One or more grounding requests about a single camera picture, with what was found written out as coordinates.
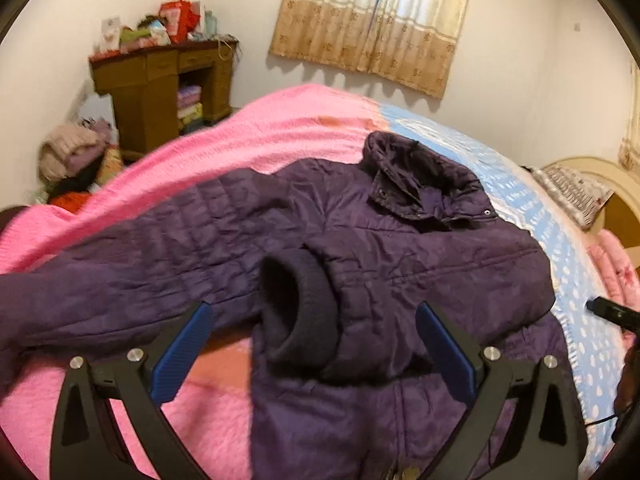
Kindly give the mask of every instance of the jacket collar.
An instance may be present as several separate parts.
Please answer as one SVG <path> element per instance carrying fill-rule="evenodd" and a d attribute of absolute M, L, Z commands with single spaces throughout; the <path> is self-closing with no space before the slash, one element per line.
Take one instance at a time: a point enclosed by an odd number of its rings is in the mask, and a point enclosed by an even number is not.
<path fill-rule="evenodd" d="M 446 223 L 497 216 L 469 168 L 416 140 L 373 132 L 365 141 L 362 164 L 374 178 L 370 198 L 401 218 Z"/>

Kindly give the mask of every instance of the silver bolt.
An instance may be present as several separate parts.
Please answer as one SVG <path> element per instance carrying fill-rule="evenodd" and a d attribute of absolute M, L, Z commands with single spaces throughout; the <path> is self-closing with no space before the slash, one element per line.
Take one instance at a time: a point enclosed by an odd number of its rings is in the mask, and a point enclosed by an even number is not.
<path fill-rule="evenodd" d="M 550 370 L 553 370 L 554 368 L 558 367 L 558 359 L 556 359 L 555 357 L 553 357 L 552 355 L 546 355 L 544 359 L 542 359 L 542 362 L 545 364 L 545 366 L 547 368 L 549 368 Z"/>
<path fill-rule="evenodd" d="M 80 356 L 76 356 L 73 359 L 71 359 L 71 361 L 69 361 L 69 366 L 73 370 L 78 370 L 78 368 L 82 368 L 83 364 L 84 364 L 84 359 L 82 359 Z"/>
<path fill-rule="evenodd" d="M 489 359 L 489 361 L 497 361 L 502 356 L 500 351 L 495 346 L 488 346 L 484 349 L 482 354 L 484 354 L 484 357 Z"/>
<path fill-rule="evenodd" d="M 127 352 L 127 359 L 132 363 L 137 363 L 145 356 L 142 348 L 132 348 Z"/>

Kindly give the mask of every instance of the red bag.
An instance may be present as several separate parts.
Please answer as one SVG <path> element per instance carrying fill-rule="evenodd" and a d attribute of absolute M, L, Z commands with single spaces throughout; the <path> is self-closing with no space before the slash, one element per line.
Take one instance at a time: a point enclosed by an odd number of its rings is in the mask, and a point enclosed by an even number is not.
<path fill-rule="evenodd" d="M 166 31 L 172 43 L 186 41 L 187 33 L 200 21 L 200 15 L 191 10 L 191 2 L 185 0 L 162 4 L 158 15 L 166 18 Z"/>

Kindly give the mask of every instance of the desk top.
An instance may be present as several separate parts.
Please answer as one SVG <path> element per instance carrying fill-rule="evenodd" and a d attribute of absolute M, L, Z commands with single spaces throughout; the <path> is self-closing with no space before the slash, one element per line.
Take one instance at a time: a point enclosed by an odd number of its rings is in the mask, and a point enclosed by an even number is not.
<path fill-rule="evenodd" d="M 154 52 L 168 52 L 171 50 L 177 50 L 179 52 L 184 52 L 187 50 L 208 50 L 211 48 L 218 48 L 220 45 L 228 44 L 230 46 L 235 46 L 238 44 L 238 40 L 226 39 L 223 40 L 211 40 L 211 41 L 184 41 L 182 43 L 172 43 L 164 46 L 150 46 L 148 48 L 141 48 L 140 50 L 135 50 L 133 52 L 129 52 L 128 54 L 118 54 L 117 56 L 107 57 L 105 59 L 99 59 L 96 61 L 90 61 L 92 69 L 96 69 L 103 65 L 119 62 L 123 59 L 130 59 L 136 56 L 146 56 L 147 54 L 152 54 Z"/>

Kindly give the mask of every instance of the blue gripper pad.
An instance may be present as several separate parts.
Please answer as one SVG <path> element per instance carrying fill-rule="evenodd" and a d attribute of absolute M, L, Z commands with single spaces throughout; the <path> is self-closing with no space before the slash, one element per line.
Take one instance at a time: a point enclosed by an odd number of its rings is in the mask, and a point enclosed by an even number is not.
<path fill-rule="evenodd" d="M 209 339 L 214 325 L 210 304 L 201 303 L 153 369 L 149 396 L 157 406 L 175 399 Z"/>
<path fill-rule="evenodd" d="M 442 311 L 425 302 L 416 310 L 415 326 L 451 396 L 471 407 L 484 375 L 480 347 Z"/>

